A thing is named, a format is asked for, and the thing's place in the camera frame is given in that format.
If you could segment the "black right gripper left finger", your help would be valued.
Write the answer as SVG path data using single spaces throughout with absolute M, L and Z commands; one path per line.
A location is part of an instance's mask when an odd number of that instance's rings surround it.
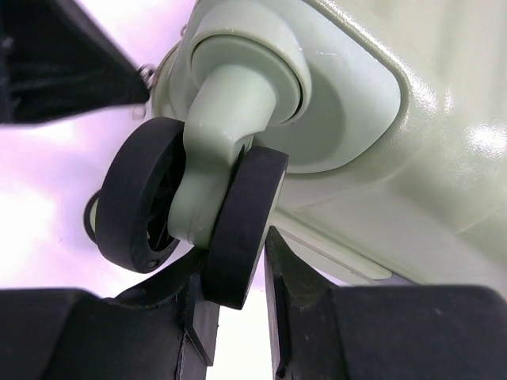
M 72 288 L 1 293 L 4 379 L 203 379 L 219 307 L 193 249 L 114 298 Z

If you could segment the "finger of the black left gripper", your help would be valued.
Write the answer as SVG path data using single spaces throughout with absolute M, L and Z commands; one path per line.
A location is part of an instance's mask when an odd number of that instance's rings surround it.
M 1 121 L 39 124 L 144 104 L 140 70 L 74 1 L 1 3 Z

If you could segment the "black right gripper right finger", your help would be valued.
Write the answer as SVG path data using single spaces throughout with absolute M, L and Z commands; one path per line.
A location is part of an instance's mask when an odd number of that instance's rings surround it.
M 487 287 L 339 287 L 275 228 L 265 281 L 276 379 L 506 376 L 506 302 Z

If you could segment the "light green hard suitcase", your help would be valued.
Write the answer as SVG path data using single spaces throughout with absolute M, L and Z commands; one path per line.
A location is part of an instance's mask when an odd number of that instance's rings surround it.
M 505 294 L 505 2 L 198 1 L 152 110 L 93 205 L 110 262 L 186 241 L 241 307 L 271 222 L 351 284 Z

